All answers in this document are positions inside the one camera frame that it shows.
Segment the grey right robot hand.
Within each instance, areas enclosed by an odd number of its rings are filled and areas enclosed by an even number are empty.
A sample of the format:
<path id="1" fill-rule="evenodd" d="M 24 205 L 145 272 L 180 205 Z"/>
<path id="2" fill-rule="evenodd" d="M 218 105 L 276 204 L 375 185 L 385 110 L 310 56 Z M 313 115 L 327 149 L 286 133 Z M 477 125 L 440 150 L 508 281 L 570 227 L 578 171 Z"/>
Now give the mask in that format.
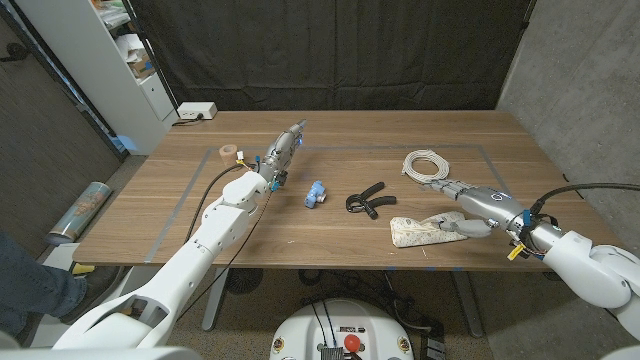
<path id="1" fill-rule="evenodd" d="M 457 201 L 466 212 L 479 216 L 472 220 L 441 220 L 437 226 L 443 231 L 482 238 L 499 228 L 518 237 L 525 226 L 532 224 L 530 211 L 505 192 L 458 180 L 433 180 L 425 187 L 443 193 Z"/>

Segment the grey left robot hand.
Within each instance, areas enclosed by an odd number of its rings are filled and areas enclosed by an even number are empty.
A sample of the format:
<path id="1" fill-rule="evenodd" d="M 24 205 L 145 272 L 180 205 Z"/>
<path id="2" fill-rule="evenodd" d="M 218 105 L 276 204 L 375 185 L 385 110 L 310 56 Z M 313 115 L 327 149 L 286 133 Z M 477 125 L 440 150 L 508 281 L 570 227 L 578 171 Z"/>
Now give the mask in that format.
<path id="1" fill-rule="evenodd" d="M 259 162 L 258 173 L 267 181 L 271 191 L 277 190 L 286 182 L 287 168 L 302 143 L 306 119 L 283 131 L 268 147 L 265 156 Z"/>

